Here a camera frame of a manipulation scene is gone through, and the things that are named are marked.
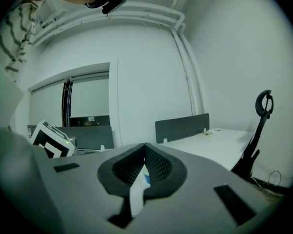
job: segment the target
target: desk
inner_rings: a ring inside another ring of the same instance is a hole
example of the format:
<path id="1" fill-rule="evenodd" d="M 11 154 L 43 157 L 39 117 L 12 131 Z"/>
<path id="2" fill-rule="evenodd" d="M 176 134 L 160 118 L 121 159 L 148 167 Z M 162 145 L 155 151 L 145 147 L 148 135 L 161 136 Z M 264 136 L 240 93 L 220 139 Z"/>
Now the desk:
<path id="1" fill-rule="evenodd" d="M 251 132 L 220 128 L 207 133 L 209 135 L 198 134 L 162 145 L 211 159 L 231 171 L 253 136 Z"/>

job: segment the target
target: gray desk divider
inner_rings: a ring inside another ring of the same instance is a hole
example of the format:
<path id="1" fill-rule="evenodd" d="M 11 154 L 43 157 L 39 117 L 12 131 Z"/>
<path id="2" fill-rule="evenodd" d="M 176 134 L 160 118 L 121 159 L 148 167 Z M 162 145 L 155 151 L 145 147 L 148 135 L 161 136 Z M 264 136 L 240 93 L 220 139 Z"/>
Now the gray desk divider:
<path id="1" fill-rule="evenodd" d="M 36 126 L 28 126 L 28 128 L 33 133 Z M 104 145 L 105 149 L 114 148 L 111 126 L 56 128 L 67 134 L 68 137 L 75 137 L 79 149 L 100 150 L 101 145 Z"/>
<path id="2" fill-rule="evenodd" d="M 209 114 L 190 116 L 185 118 L 160 120 L 155 122 L 156 142 L 163 143 L 201 134 L 209 130 Z"/>

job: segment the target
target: striped shirt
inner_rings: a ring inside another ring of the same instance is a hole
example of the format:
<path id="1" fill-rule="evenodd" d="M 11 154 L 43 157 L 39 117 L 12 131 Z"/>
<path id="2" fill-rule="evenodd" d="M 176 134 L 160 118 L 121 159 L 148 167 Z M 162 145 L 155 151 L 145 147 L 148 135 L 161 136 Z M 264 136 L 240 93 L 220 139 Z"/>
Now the striped shirt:
<path id="1" fill-rule="evenodd" d="M 0 23 L 0 63 L 14 81 L 26 64 L 25 54 L 35 33 L 33 17 L 45 0 L 22 1 L 17 0 Z"/>

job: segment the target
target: roller blind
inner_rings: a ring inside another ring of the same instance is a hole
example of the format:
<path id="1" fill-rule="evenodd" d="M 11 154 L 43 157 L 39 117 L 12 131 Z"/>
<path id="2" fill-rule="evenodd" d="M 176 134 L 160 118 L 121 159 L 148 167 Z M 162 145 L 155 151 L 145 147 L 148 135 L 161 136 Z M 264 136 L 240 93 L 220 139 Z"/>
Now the roller blind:
<path id="1" fill-rule="evenodd" d="M 62 94 L 64 82 L 35 91 L 31 99 L 31 124 L 45 119 L 55 127 L 62 126 Z"/>
<path id="2" fill-rule="evenodd" d="M 108 76 L 74 81 L 71 117 L 108 116 Z"/>

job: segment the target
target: black chair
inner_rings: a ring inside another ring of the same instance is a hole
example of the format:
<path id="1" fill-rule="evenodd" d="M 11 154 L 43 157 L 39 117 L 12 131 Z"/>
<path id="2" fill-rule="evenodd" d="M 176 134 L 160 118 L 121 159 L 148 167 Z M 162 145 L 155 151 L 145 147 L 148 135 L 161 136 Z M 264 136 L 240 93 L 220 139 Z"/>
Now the black chair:
<path id="1" fill-rule="evenodd" d="M 238 161 L 238 163 L 235 165 L 235 167 L 232 169 L 232 172 L 234 172 L 235 174 L 239 175 L 241 178 L 246 180 L 249 179 L 252 175 L 253 164 L 260 153 L 259 150 L 257 150 L 255 153 L 254 151 L 258 144 L 258 141 L 262 133 L 262 130 L 264 128 L 264 125 L 266 123 L 266 120 L 270 119 L 270 115 L 273 112 L 273 98 L 270 95 L 271 92 L 272 92 L 271 90 L 266 90 L 257 97 L 255 108 L 256 108 L 257 114 L 261 117 L 260 122 L 257 126 L 254 138 L 249 142 L 248 146 L 246 147 L 244 151 L 243 158 L 241 158 Z M 263 108 L 262 102 L 265 97 L 267 99 L 266 107 Z M 272 101 L 272 107 L 271 109 L 267 110 L 269 100 Z"/>

